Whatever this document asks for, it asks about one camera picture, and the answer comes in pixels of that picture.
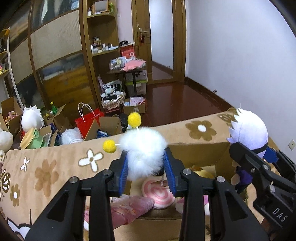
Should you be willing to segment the white fluffy pompom toy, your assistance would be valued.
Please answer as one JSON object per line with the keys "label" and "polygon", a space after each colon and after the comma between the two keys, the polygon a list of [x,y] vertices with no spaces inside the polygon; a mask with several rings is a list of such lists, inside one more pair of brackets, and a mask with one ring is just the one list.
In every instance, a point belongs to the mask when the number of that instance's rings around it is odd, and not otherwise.
{"label": "white fluffy pompom toy", "polygon": [[167,148],[165,138],[152,128],[140,126],[142,118],[137,112],[128,115],[127,123],[132,129],[124,133],[118,143],[114,140],[104,141],[103,150],[112,154],[120,148],[126,153],[127,179],[130,181],[161,175]]}

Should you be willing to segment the white-haired purple doll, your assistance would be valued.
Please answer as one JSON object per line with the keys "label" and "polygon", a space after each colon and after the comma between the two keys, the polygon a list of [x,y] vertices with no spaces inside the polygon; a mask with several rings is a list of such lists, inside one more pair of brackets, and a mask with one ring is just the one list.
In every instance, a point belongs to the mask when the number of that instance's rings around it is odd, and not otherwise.
{"label": "white-haired purple doll", "polygon": [[[229,133],[227,141],[230,144],[239,142],[263,158],[268,146],[268,131],[263,120],[255,113],[237,108]],[[252,182],[252,176],[237,162],[233,161],[232,166],[235,168],[235,174],[231,178],[231,185],[240,194]]]}

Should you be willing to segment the pink swirl plush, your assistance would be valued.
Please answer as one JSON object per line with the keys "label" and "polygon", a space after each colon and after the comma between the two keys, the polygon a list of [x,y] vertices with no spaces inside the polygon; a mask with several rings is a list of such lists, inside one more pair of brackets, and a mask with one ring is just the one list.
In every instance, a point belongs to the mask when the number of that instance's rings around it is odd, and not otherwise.
{"label": "pink swirl plush", "polygon": [[169,187],[161,185],[157,177],[149,177],[142,183],[142,196],[151,198],[154,201],[153,209],[162,210],[170,207],[175,202],[175,197]]}

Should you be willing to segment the red paper bag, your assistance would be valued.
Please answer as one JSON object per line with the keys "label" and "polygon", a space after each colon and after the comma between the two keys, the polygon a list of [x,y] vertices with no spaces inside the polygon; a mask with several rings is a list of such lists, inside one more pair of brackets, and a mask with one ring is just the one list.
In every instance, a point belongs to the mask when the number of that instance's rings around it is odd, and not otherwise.
{"label": "red paper bag", "polygon": [[[79,129],[82,137],[85,138],[93,121],[96,120],[99,124],[99,118],[104,117],[105,114],[100,109],[97,108],[93,110],[89,104],[85,104],[82,102],[80,102],[77,107],[80,117],[75,119],[75,124]],[[84,114],[83,108],[87,108],[90,113]]]}

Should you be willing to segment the small floor cardboard box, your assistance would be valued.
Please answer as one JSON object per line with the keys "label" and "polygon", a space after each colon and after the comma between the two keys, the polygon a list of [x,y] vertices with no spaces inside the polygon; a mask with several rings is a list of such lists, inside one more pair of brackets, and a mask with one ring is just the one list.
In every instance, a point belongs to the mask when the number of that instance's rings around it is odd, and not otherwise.
{"label": "small floor cardboard box", "polygon": [[140,114],[144,114],[147,111],[147,100],[144,99],[140,104],[131,104],[130,99],[125,99],[124,103],[122,104],[123,112],[126,115],[130,113],[137,112]]}

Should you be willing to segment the wicker basket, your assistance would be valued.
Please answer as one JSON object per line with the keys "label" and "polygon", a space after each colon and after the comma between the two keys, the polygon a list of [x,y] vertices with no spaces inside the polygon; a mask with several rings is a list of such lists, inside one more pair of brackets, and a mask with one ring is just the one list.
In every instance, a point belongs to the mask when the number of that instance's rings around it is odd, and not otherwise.
{"label": "wicker basket", "polygon": [[125,101],[125,92],[116,91],[114,95],[107,96],[105,93],[101,95],[101,105],[103,109],[111,110],[119,107]]}

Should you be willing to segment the green bottle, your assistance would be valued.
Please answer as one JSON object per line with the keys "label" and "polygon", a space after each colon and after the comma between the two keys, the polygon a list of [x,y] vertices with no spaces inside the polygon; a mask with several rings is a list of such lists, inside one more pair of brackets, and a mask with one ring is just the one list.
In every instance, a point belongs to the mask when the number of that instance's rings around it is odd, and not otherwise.
{"label": "green bottle", "polygon": [[58,108],[54,105],[53,102],[50,102],[50,105],[51,105],[52,114],[53,116],[55,116],[58,112]]}

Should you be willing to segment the small black side table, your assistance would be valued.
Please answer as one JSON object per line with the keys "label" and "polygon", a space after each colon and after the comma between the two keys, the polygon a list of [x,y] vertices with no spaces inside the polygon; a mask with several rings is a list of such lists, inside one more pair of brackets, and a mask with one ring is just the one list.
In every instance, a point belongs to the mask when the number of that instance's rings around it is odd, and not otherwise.
{"label": "small black side table", "polygon": [[123,76],[124,86],[129,97],[146,95],[148,74],[147,70],[144,67],[133,69],[130,71],[110,70],[107,73]]}

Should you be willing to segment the green frog plush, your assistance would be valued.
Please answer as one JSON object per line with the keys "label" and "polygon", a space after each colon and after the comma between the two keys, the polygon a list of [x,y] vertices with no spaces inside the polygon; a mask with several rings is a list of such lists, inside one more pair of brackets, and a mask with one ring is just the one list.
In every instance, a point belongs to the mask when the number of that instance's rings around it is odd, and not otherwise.
{"label": "green frog plush", "polygon": [[38,149],[43,144],[43,136],[40,134],[37,128],[31,128],[22,138],[20,148],[24,149]]}

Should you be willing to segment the beige flower blanket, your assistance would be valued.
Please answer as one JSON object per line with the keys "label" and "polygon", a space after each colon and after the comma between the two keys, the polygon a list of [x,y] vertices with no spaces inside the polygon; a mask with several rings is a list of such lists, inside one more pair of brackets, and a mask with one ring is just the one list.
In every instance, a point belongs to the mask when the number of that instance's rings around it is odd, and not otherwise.
{"label": "beige flower blanket", "polygon": [[[236,109],[157,126],[170,144],[228,143],[229,128]],[[30,228],[61,187],[73,176],[80,179],[95,176],[119,158],[121,150],[108,154],[103,138],[76,144],[34,150],[7,152],[1,172],[1,240],[24,240]],[[181,215],[182,204],[174,208]]]}

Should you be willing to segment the white-haired plush head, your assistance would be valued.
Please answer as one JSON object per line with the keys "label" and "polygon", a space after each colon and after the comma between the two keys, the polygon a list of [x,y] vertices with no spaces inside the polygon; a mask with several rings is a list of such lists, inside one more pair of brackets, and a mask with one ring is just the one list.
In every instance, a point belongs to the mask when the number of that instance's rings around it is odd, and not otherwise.
{"label": "white-haired plush head", "polygon": [[27,133],[31,128],[40,130],[43,125],[44,119],[41,115],[41,110],[38,109],[36,105],[23,108],[21,126],[25,133]]}

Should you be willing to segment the red gift bag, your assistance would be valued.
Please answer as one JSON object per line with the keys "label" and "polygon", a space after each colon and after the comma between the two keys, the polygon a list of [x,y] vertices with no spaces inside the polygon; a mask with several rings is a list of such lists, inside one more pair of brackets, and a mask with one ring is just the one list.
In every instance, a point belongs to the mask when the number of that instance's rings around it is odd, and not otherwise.
{"label": "red gift bag", "polygon": [[120,54],[121,54],[121,57],[125,57],[126,59],[135,57],[135,50],[134,50],[133,43],[121,46]]}

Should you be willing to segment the wooden door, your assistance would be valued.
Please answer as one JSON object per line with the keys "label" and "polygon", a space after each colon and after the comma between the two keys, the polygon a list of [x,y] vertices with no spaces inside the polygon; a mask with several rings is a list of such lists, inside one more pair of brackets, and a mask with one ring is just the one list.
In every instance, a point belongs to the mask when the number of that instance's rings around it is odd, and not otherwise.
{"label": "wooden door", "polygon": [[136,57],[145,61],[147,84],[181,82],[185,77],[185,1],[131,2]]}

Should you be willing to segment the cream plush animal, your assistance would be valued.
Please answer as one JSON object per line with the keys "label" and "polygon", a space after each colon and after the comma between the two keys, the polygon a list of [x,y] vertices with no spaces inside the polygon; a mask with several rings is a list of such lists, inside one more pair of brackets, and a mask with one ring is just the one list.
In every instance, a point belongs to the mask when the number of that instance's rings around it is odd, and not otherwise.
{"label": "cream plush animal", "polygon": [[4,164],[6,160],[6,153],[12,147],[14,141],[13,134],[4,131],[2,128],[0,130],[0,150],[1,150],[1,165]]}

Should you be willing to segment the wooden wardrobe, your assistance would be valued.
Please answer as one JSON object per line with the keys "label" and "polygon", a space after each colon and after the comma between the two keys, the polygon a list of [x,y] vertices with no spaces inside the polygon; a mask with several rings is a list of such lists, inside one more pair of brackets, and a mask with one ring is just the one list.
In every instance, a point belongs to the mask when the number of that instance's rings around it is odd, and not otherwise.
{"label": "wooden wardrobe", "polygon": [[97,75],[110,53],[93,54],[93,39],[117,45],[116,16],[93,13],[95,1],[1,1],[1,29],[7,40],[9,96],[21,106],[64,107],[70,121],[78,104],[100,108]]}

